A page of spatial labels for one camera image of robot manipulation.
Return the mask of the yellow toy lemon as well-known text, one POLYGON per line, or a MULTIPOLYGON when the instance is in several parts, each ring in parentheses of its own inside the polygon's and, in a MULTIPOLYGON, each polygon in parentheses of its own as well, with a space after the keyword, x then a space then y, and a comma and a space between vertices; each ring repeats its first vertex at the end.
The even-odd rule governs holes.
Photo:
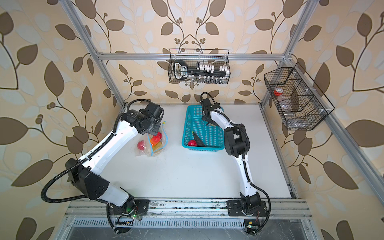
POLYGON ((163 143, 162 142, 158 142, 156 145, 153 146, 153 152, 161 151, 162 148, 163 148, 163 143))

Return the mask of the clear zip top bag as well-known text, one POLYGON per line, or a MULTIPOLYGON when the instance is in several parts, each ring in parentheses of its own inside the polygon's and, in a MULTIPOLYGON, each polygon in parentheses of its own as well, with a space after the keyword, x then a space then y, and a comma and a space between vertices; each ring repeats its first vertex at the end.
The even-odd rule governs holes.
POLYGON ((156 135, 144 134, 140 135, 135 145, 136 156, 155 157, 162 153, 168 144, 168 135, 165 129, 166 121, 160 124, 159 131, 156 135))

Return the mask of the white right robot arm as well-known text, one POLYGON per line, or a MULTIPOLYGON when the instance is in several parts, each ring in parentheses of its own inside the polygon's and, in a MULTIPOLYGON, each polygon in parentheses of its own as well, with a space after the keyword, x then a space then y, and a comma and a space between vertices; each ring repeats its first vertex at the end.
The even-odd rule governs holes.
POLYGON ((266 211, 266 217, 271 214, 271 199, 266 191, 253 183, 250 171, 248 153, 250 138, 243 124, 230 120, 210 93, 200 95, 202 120, 208 124, 220 127, 224 131, 225 150, 235 160, 240 177, 240 206, 241 213, 253 216, 261 209, 266 211))

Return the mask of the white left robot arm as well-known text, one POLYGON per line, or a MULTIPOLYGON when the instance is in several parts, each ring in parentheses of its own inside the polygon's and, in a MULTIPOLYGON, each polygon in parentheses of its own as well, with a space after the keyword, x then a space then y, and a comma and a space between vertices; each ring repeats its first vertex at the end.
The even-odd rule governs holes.
POLYGON ((43 187, 41 199, 52 204, 89 199, 117 207, 132 201, 134 198, 132 195, 102 178, 101 173, 115 154, 137 135, 156 135, 159 132, 164 109, 149 100, 145 102, 147 106, 139 111, 132 110, 131 105, 128 104, 126 110, 117 116, 109 135, 78 160, 69 159, 65 170, 43 187), (65 175, 69 176, 70 182, 81 192, 81 195, 63 199, 48 197, 49 188, 65 175))

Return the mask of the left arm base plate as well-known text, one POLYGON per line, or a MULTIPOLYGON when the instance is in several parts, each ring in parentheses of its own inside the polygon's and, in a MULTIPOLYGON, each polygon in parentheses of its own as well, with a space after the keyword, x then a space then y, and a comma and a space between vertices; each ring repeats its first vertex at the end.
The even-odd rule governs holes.
POLYGON ((148 199, 128 199, 122 206, 110 204, 107 211, 112 216, 133 216, 145 215, 149 210, 150 200, 148 199))

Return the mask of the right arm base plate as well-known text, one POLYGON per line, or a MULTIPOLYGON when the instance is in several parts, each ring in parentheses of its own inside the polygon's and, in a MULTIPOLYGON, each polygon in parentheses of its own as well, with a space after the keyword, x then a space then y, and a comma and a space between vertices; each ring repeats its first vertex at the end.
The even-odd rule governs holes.
POLYGON ((265 201, 259 204, 242 204, 241 200, 226 201, 226 208, 230 217, 266 217, 268 206, 265 201))

